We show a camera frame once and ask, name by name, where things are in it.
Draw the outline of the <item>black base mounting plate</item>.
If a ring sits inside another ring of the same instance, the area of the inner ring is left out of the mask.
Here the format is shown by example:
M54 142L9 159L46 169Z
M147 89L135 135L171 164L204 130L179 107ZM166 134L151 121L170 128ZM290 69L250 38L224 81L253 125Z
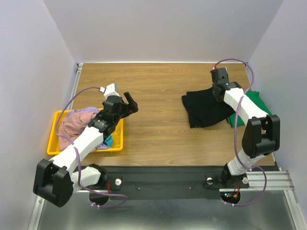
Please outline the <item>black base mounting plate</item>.
M241 190L248 184L225 185L221 166L107 166L111 192L128 200L220 199L221 191Z

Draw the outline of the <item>teal t shirt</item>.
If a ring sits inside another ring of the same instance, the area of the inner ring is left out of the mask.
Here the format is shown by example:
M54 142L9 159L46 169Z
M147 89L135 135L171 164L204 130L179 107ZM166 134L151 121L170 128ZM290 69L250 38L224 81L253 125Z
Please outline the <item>teal t shirt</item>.
M104 140L104 144L105 144L106 146L108 146L109 148L112 147L112 145L113 145L113 137L112 137L112 135L110 135L108 138L106 138L106 139Z

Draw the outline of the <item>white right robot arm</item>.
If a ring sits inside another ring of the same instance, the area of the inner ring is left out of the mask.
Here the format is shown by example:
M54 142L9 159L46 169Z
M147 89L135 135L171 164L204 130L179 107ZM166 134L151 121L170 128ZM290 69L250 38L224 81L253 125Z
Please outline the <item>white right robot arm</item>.
M242 149L226 164L221 174L221 183L231 187L243 178L253 165L280 147L281 121L277 115L269 115L246 96L237 82L230 82L226 68L210 71L215 98L229 105L245 124Z

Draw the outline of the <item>yellow plastic bin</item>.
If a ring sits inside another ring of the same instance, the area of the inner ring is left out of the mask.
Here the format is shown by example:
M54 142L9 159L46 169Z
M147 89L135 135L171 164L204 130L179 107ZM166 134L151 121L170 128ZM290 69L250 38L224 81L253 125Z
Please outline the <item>yellow plastic bin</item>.
M48 155L58 155L61 153L59 148L59 137L55 133L55 128L59 128L60 122L66 117L68 112L72 110L65 110L63 115L60 116L61 110L56 111L53 117L52 127L49 135L47 154ZM103 152L119 152L123 150L124 147L124 119L121 119L116 126L115 131L112 133L113 143L111 148L107 149L96 149L93 153L103 153Z

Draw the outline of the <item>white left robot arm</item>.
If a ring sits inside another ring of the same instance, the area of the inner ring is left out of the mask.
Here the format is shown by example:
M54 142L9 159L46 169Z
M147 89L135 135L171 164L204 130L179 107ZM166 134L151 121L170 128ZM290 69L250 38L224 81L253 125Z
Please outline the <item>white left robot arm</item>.
M64 206L71 196L94 186L110 187L105 168L91 164L81 168L81 161L116 130L121 119L138 112L138 104L129 92L123 97L110 95L103 102L103 109L90 120L88 126L69 146L50 160L42 159L36 166L34 194L54 204Z

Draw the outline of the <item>black t shirt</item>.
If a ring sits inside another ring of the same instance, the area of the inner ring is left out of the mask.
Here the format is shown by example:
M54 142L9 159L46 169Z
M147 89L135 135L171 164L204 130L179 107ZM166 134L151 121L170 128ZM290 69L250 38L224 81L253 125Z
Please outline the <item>black t shirt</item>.
M212 88L186 92L181 99L191 128L216 125L235 113L228 104L216 100Z

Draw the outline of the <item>green folded t shirt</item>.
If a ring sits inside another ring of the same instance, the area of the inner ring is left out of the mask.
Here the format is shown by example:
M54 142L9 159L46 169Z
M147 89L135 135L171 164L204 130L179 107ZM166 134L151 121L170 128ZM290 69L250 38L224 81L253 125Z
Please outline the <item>green folded t shirt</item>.
M264 101L261 99L260 92L248 91L246 93L246 96L261 110L265 111L268 115L272 115L272 113L270 112ZM236 114L233 113L226 119L226 121L230 124L231 127L235 127L235 116Z

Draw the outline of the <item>pink t shirt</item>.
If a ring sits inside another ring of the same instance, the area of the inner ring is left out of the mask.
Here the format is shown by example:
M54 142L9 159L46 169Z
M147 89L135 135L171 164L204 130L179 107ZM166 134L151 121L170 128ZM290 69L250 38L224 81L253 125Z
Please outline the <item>pink t shirt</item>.
M88 126L89 122L96 116L96 113L81 112L74 113L69 117L62 119L58 134L59 136L59 148L61 151L65 150L71 143L63 136L74 141L84 129Z

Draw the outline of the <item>lavender t shirt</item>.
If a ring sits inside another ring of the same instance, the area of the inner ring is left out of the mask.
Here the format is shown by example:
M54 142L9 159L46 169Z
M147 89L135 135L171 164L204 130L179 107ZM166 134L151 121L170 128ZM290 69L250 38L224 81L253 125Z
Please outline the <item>lavender t shirt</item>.
M69 117L70 115L74 114L74 113L81 113L81 112L92 112L92 113L98 113L100 111L99 108L96 108L96 107L85 107L85 108L82 108L82 109L79 109L79 110L71 110L69 112L67 112L67 115L66 117Z

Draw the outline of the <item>aluminium frame rail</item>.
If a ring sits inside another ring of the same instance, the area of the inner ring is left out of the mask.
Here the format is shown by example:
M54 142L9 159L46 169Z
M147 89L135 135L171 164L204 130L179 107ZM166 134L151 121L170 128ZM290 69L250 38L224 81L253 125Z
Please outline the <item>aluminium frame rail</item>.
M243 178L241 178L241 180L230 181L227 183L224 183L222 181L222 183L225 185L234 184L237 182L243 182L244 184L248 184L249 187L243 190L237 188L232 192L221 191L220 192L221 200L237 205L241 197L241 194L243 192L254 192L254 191L263 192L263 191L282 191L282 190L292 191L294 189L293 182L288 172L279 172L279 171L261 172L260 170L255 170L253 172L247 172L245 175L243 175ZM103 188L97 188L95 186L91 186L90 189L95 191L95 193L90 192L90 200L92 202L104 203L108 198L115 199L118 201L128 200L126 195L112 193L111 186L109 188L107 188L106 186L104 186ZM88 192L88 191L81 189L77 192Z

